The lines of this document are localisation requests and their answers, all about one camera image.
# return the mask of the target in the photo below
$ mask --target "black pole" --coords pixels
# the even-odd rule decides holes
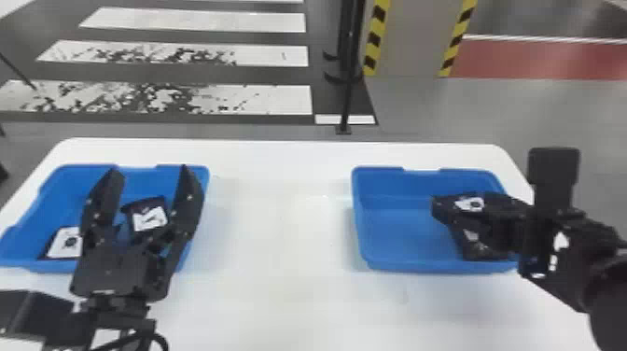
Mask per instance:
[[[361,30],[364,24],[364,12],[366,9],[366,0],[355,0],[355,16],[352,20],[353,29],[350,33],[350,55],[348,69],[346,74],[346,92],[344,94],[344,110],[341,114],[341,122],[336,129],[337,134],[350,134],[351,129],[348,125],[348,119],[351,115],[351,106],[353,102],[353,84],[355,68],[359,64],[359,44],[361,42]]]
[[[342,67],[348,65],[348,35],[351,33],[351,17],[355,0],[341,0],[340,23],[338,24],[338,42],[335,52],[325,50],[323,55],[328,61],[340,61]]]
[[[347,69],[350,61],[351,49],[351,28],[353,24],[353,12],[355,11],[355,0],[341,1],[340,33],[338,36],[338,59],[340,68]]]
[[[10,68],[16,75],[18,75],[21,79],[21,81],[24,82],[24,84],[28,85],[29,87],[33,88],[34,91],[37,90],[37,87],[35,86],[35,84],[33,84],[33,82],[31,81],[31,79],[29,79],[26,75],[24,75],[19,69],[18,67],[16,67],[15,65],[13,65],[13,63],[11,63],[11,61],[8,60],[7,57],[5,57],[5,55],[2,54],[2,52],[0,52],[0,61],[4,62],[8,68]]]

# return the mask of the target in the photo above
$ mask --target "black cable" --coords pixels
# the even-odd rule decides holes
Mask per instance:
[[[149,340],[151,342],[155,342],[159,344],[159,346],[161,346],[161,351],[170,351],[170,346],[168,345],[168,342],[165,340],[163,336],[159,335],[156,332],[146,332],[146,331],[138,331],[133,335],[125,336],[111,343],[103,344],[96,348],[92,348],[92,350],[90,351],[116,350],[128,344],[134,343],[136,341],[144,341],[144,340]]]

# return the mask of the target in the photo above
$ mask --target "blue tray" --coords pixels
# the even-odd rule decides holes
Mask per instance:
[[[467,191],[505,193],[491,173],[443,169],[358,167],[353,171],[353,205],[361,256],[378,270],[489,274],[516,261],[465,261],[446,226],[431,216],[434,195]]]
[[[23,267],[36,273],[71,273],[76,260],[40,260],[46,244],[61,227],[75,227],[91,188],[109,170],[116,167],[126,177],[120,206],[152,196],[165,196],[172,205],[180,172],[179,165],[158,165],[154,168],[126,168],[115,164],[65,165],[55,170],[39,189],[31,207],[13,227],[0,238],[0,266]],[[206,191],[209,171],[205,167],[189,167]],[[126,218],[118,213],[116,223]],[[180,271],[189,253],[186,247],[177,267]]]

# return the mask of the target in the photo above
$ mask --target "hazard tape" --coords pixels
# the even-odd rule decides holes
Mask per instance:
[[[366,58],[364,59],[364,75],[374,76],[377,74],[379,59],[381,59],[381,48],[385,37],[385,21],[388,18],[388,11],[392,0],[375,0],[372,10],[372,20],[370,20],[370,32],[366,43]]]
[[[440,77],[448,77],[451,75],[455,57],[459,52],[459,46],[462,44],[464,33],[468,29],[472,12],[475,10],[476,6],[477,0],[463,0],[462,11],[457,18],[457,23],[453,29],[453,39],[451,40],[449,47],[446,49],[446,53],[444,54],[444,63],[439,70]]]

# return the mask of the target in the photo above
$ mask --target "white table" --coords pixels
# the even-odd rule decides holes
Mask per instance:
[[[499,147],[70,139],[2,209],[0,232],[18,220],[60,165],[105,162],[184,162],[211,171],[186,269],[150,313],[174,351],[596,349],[586,316],[515,273],[391,274],[370,270],[359,257],[349,183],[354,167],[485,169],[510,195],[531,201],[523,175]],[[73,299],[69,280],[0,270],[0,288]],[[3,350],[26,347],[0,344]]]

